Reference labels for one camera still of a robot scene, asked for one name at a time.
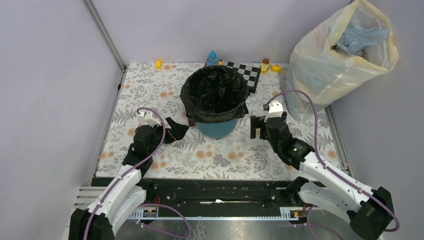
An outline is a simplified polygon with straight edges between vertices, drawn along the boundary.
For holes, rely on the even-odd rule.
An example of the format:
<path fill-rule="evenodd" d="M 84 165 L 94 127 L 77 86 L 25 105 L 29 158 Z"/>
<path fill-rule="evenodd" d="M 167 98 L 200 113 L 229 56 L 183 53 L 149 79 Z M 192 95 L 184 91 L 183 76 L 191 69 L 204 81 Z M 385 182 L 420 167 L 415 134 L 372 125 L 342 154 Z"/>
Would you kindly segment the teal plastic trash bin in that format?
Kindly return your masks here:
<path fill-rule="evenodd" d="M 198 130 L 209 138 L 220 140 L 228 136 L 237 126 L 238 119 L 232 119 L 220 123 L 201 123 L 196 122 Z"/>

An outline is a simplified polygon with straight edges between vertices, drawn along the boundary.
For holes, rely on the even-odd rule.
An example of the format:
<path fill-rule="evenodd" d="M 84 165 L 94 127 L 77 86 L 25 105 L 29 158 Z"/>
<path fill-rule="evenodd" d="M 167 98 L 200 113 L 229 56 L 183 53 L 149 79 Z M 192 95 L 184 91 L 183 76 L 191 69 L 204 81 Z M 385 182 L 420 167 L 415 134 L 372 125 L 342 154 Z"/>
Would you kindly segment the black trash bag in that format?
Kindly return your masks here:
<path fill-rule="evenodd" d="M 249 113 L 248 85 L 240 73 L 227 66 L 198 69 L 186 79 L 179 96 L 186 116 L 195 123 L 224 123 Z"/>

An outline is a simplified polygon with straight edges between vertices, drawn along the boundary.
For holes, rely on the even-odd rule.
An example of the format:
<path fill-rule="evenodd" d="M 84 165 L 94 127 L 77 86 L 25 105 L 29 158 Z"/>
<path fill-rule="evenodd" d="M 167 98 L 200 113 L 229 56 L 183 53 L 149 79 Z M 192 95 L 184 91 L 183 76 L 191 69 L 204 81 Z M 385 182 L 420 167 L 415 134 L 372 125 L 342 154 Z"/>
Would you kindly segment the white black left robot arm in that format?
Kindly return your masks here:
<path fill-rule="evenodd" d="M 146 117 L 135 129 L 118 175 L 85 209 L 75 209 L 70 217 L 68 239 L 113 240 L 126 219 L 139 206 L 155 200 L 154 184 L 144 179 L 153 164 L 153 155 L 163 144 L 181 140 L 189 126 L 170 117 L 166 128 L 161 118 Z"/>

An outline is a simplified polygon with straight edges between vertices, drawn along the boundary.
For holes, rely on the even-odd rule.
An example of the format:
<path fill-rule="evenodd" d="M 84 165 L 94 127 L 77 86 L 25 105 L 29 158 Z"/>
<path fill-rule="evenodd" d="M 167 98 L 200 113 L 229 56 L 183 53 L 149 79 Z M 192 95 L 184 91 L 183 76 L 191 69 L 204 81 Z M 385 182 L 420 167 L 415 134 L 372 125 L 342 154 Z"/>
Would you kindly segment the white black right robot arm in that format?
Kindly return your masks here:
<path fill-rule="evenodd" d="M 304 177 L 289 185 L 287 201 L 315 205 L 346 221 L 363 240 L 377 240 L 394 220 L 391 193 L 359 182 L 320 157 L 308 143 L 293 137 L 286 117 L 251 116 L 250 137 L 268 141 L 272 150 L 288 166 L 323 184 L 319 187 Z"/>

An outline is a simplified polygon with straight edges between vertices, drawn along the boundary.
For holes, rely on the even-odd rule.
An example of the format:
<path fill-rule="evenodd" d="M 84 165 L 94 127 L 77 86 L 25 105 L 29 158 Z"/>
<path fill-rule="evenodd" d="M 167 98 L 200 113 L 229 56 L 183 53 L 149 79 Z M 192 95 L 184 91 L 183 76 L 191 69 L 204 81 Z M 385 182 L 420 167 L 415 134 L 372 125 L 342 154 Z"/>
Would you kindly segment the black white checkerboard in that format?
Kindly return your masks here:
<path fill-rule="evenodd" d="M 226 66 L 236 70 L 241 74 L 248 86 L 249 92 L 254 94 L 257 90 L 261 69 L 252 65 L 246 65 L 242 63 L 234 63 L 231 61 L 221 60 L 220 65 Z"/>

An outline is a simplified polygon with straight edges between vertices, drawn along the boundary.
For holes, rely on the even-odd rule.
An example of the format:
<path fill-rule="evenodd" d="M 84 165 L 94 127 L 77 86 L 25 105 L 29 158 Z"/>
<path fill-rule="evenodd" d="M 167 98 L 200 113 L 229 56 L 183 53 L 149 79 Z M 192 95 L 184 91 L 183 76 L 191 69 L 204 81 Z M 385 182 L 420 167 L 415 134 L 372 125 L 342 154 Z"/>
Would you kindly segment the floral patterned table mat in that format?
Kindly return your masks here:
<path fill-rule="evenodd" d="M 162 117 L 187 124 L 180 91 L 200 63 L 131 63 L 121 85 L 113 119 L 94 176 L 113 178 L 142 123 L 139 107 L 155 109 Z M 246 115 L 228 136 L 216 140 L 190 128 L 182 140 L 163 145 L 153 157 L 148 178 L 291 181 L 301 173 L 284 164 L 269 143 L 250 137 Z"/>

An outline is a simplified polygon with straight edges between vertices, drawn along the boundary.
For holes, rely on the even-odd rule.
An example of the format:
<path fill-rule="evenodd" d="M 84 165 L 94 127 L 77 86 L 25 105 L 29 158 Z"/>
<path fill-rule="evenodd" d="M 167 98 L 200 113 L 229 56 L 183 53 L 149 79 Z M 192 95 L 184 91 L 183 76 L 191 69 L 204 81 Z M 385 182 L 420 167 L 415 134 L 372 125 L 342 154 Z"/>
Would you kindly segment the yellow owl toy block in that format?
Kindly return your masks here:
<path fill-rule="evenodd" d="M 266 74 L 268 72 L 268 70 L 269 70 L 269 64 L 262 62 L 261 65 L 260 65 L 260 72 L 262 74 Z"/>

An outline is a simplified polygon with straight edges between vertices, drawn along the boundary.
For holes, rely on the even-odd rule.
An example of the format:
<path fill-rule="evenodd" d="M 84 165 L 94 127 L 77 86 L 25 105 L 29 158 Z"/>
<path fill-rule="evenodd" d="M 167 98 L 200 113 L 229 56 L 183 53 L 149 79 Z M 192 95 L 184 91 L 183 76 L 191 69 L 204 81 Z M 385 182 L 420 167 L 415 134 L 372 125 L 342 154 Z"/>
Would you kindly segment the yellow block near bag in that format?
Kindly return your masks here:
<path fill-rule="evenodd" d="M 279 65 L 273 65 L 271 71 L 275 73 L 280 73 L 282 71 L 282 67 Z"/>

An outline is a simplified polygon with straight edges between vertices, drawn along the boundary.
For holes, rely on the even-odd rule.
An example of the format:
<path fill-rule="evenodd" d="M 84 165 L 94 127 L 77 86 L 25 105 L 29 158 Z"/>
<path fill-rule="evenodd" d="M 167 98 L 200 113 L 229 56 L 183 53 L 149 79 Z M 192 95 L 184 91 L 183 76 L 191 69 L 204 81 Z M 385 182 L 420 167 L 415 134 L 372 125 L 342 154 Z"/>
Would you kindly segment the yellow block far left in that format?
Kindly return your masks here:
<path fill-rule="evenodd" d="M 160 70 L 162 68 L 162 61 L 158 59 L 155 63 L 155 68 Z"/>

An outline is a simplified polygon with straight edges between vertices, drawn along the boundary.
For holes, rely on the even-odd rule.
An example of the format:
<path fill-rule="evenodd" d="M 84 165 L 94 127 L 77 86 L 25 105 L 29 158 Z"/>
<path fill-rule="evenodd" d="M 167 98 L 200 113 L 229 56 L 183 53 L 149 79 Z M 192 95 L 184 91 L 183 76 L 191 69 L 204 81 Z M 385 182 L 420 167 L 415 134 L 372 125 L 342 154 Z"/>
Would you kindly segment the blue toy figure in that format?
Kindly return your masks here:
<path fill-rule="evenodd" d="M 208 54 L 208 58 L 206 60 L 205 66 L 206 67 L 210 67 L 210 66 L 220 66 L 222 64 L 222 61 L 219 60 L 217 54 L 215 51 L 211 51 Z"/>

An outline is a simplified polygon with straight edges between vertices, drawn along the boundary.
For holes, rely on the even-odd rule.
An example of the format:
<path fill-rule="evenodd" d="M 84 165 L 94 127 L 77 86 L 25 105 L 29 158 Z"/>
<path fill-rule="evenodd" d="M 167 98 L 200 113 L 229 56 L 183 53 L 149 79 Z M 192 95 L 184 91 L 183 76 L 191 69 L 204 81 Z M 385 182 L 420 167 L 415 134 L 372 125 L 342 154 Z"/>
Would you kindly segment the large translucent plastic bag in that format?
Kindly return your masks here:
<path fill-rule="evenodd" d="M 332 50 L 351 22 L 364 29 L 389 30 L 384 42 L 361 56 Z M 304 122 L 366 81 L 390 72 L 399 58 L 389 19 L 366 0 L 355 0 L 307 33 L 289 60 L 285 96 L 289 113 Z"/>

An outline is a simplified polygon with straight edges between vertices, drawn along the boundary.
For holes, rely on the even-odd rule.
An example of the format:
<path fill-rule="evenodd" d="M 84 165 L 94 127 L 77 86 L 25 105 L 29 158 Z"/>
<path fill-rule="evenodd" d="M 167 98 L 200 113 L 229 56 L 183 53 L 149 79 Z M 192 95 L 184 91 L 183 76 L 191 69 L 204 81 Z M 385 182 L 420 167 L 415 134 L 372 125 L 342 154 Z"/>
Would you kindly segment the blue crumpled plastic sheet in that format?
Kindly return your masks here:
<path fill-rule="evenodd" d="M 389 30 L 372 27 L 365 29 L 358 24 L 349 22 L 340 39 L 331 47 L 332 50 L 341 50 L 350 55 L 361 56 L 363 50 L 376 46 L 389 38 Z"/>

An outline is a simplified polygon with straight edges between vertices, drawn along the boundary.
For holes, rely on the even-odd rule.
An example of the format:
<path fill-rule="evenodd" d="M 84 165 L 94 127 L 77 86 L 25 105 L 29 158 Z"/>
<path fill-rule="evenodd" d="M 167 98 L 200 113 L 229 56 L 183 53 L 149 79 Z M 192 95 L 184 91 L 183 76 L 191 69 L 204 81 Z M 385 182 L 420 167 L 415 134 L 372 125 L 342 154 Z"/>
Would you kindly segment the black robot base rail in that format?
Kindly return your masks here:
<path fill-rule="evenodd" d="M 287 191 L 289 181 L 145 178 L 148 204 L 180 212 L 195 209 L 283 208 L 301 211 L 304 203 Z"/>

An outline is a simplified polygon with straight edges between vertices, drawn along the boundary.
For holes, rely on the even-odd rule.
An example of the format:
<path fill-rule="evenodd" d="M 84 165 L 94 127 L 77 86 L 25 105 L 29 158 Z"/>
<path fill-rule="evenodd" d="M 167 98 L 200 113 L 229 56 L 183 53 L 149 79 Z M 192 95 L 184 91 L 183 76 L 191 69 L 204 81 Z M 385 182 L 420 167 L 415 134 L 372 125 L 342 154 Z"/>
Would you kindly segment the aluminium frame post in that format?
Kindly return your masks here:
<path fill-rule="evenodd" d="M 92 0 L 82 0 L 82 3 L 85 5 L 90 17 L 92 18 L 97 30 L 100 33 L 100 36 L 102 37 L 106 47 L 110 51 L 112 58 L 114 59 L 120 70 L 125 71 L 127 65 L 123 60 L 121 54 L 119 53 L 119 50 L 116 47 L 109 31 L 107 30 L 107 27 L 104 24 L 104 21 L 102 20 L 94 2 Z"/>

